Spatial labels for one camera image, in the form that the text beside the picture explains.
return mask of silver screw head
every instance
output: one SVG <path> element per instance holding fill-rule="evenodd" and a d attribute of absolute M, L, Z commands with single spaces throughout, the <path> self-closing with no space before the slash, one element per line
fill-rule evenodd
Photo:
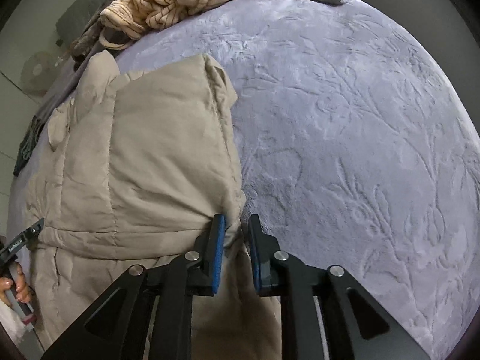
<path fill-rule="evenodd" d="M 273 256 L 279 261 L 286 261 L 289 258 L 289 254 L 283 250 L 276 251 Z"/>
<path fill-rule="evenodd" d="M 333 266 L 330 267 L 330 273 L 333 276 L 337 276 L 339 278 L 339 277 L 343 276 L 343 274 L 345 273 L 345 269 L 343 269 L 339 265 L 333 265 Z"/>
<path fill-rule="evenodd" d="M 128 273 L 132 276 L 140 276 L 143 273 L 143 267 L 141 265 L 132 265 L 128 269 Z"/>
<path fill-rule="evenodd" d="M 185 258 L 188 261 L 197 261 L 200 258 L 200 254 L 195 250 L 191 250 L 185 253 Z"/>

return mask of human hand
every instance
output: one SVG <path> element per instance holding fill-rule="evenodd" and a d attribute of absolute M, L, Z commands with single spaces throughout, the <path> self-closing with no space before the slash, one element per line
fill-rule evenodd
<path fill-rule="evenodd" d="M 29 303 L 32 300 L 32 294 L 30 292 L 29 286 L 27 285 L 22 266 L 17 262 L 14 262 L 14 264 L 16 264 L 18 273 L 18 278 L 15 282 L 17 290 L 17 300 L 22 303 Z M 0 278 L 0 300 L 9 307 L 11 307 L 11 303 L 6 296 L 5 291 L 9 290 L 12 285 L 14 285 L 13 280 L 5 277 Z"/>

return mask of blue gripper pad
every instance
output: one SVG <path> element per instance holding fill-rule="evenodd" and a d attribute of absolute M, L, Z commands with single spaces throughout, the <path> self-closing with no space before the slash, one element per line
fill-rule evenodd
<path fill-rule="evenodd" d="M 219 215 L 217 247 L 213 264 L 213 293 L 217 294 L 220 287 L 220 274 L 222 272 L 223 242 L 225 240 L 225 216 Z"/>
<path fill-rule="evenodd" d="M 258 250 L 254 230 L 249 223 L 248 242 L 250 245 L 251 272 L 253 274 L 253 286 L 257 293 L 260 292 L 260 262 L 258 259 Z"/>

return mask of beige comforter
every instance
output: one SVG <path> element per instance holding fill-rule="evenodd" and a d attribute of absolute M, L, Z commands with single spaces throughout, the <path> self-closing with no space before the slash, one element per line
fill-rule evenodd
<path fill-rule="evenodd" d="M 220 291 L 194 300 L 193 358 L 280 358 L 278 302 L 254 293 L 239 239 L 236 99 L 208 55 L 123 75 L 108 52 L 91 59 L 75 99 L 52 115 L 27 192 L 26 222 L 45 218 L 32 285 L 46 347 L 129 266 L 187 252 L 220 212 Z"/>

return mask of bed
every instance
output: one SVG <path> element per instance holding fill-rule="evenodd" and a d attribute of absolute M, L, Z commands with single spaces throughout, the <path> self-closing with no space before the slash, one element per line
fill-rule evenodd
<path fill-rule="evenodd" d="M 344 266 L 445 359 L 480 305 L 480 140 L 440 67 L 361 0 L 232 1 L 147 35 L 117 63 L 152 70 L 198 53 L 239 97 L 243 223 L 260 214 L 283 249 Z M 9 235 L 23 228 L 44 135 L 12 187 Z"/>

